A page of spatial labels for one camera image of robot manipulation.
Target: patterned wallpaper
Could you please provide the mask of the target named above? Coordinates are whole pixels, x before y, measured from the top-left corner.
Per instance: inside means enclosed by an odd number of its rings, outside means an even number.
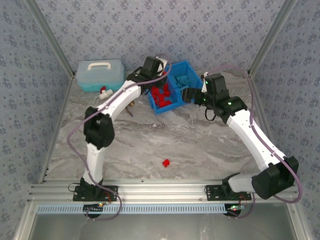
[[[0,240],[11,240],[69,80],[25,3],[0,9]]]
[[[255,76],[272,135],[300,163],[301,201],[320,240],[320,2],[300,0]]]
[[[197,70],[248,69],[283,0],[37,0],[73,70],[169,53]]]

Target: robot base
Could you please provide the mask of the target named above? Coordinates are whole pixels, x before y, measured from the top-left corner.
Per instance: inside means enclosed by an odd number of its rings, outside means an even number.
[[[103,186],[107,189],[110,189],[116,193],[118,193],[118,186]],[[108,191],[104,191],[101,188],[91,185],[83,178],[80,180],[80,185],[74,188],[73,193],[73,201],[74,202],[115,202],[117,201],[117,196],[113,195]]]
[[[221,185],[207,185],[205,186],[206,199],[208,201],[241,201],[243,197],[249,201],[251,194],[247,192],[234,192],[232,191],[228,180],[238,173],[232,174],[222,180]]]

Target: mounting plate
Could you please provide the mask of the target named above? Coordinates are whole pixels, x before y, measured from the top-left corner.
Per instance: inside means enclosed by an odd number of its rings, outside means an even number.
[[[244,191],[233,192],[227,197],[221,185],[207,185],[204,190],[208,201],[243,201],[244,199],[241,198],[241,195],[244,196],[247,201],[251,200],[251,194]]]
[[[107,189],[111,189],[112,191],[118,193],[118,186],[104,185],[103,187]],[[117,196],[113,195],[112,193],[109,193],[108,191],[101,190],[101,193],[98,195],[98,197],[93,199],[93,196],[91,194],[88,194],[86,189],[83,188],[81,185],[79,185],[74,188],[73,201],[74,202],[92,202],[92,201],[115,202],[117,201]]]

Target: blue plastic tray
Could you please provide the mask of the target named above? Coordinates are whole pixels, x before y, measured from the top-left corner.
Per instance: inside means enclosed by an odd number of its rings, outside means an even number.
[[[156,103],[151,93],[150,92],[148,93],[150,105],[154,109],[154,112],[156,115],[162,114],[164,112],[170,111],[172,109],[175,109],[179,106],[186,104],[182,100],[183,89],[185,88],[201,89],[203,85],[200,77],[196,74],[196,72],[191,67],[188,61],[181,61],[181,62],[172,64],[171,71],[168,74],[167,83],[169,86],[170,97],[166,97],[165,101],[170,100],[172,104],[164,107],[158,107],[156,106]]]

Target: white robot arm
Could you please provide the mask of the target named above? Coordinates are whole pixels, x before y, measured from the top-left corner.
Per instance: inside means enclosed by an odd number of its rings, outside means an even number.
[[[137,85],[137,83],[155,79],[163,74],[167,65],[167,60],[159,57],[147,57],[143,67],[139,67],[131,73],[122,87],[114,93],[107,101],[96,108],[89,107],[86,110],[85,117],[104,109],[97,116],[88,120],[84,124],[84,135],[87,142],[87,164],[90,173],[95,182],[101,183],[103,180],[103,162],[107,146],[111,144],[115,137],[113,122],[119,113],[128,106],[134,99],[138,98],[145,90],[153,86],[163,87],[166,83],[166,77],[152,84]],[[88,188],[87,192],[95,192],[94,182],[90,179],[86,169],[80,184]]]
[[[294,184],[294,177],[274,154],[282,157],[295,173],[298,170],[298,161],[293,156],[286,157],[253,121],[252,124],[258,135],[273,152],[270,153],[261,143],[250,125],[250,111],[241,98],[229,96],[225,78],[221,74],[206,77],[203,75],[201,78],[203,80],[202,89],[186,88],[183,90],[182,99],[186,103],[194,100],[194,104],[205,106],[206,119],[208,119],[207,110],[213,110],[215,116],[220,117],[241,138],[260,170],[258,174],[236,173],[223,179],[221,188],[226,198],[231,200],[234,193],[256,192],[261,198],[268,199],[291,187]]]

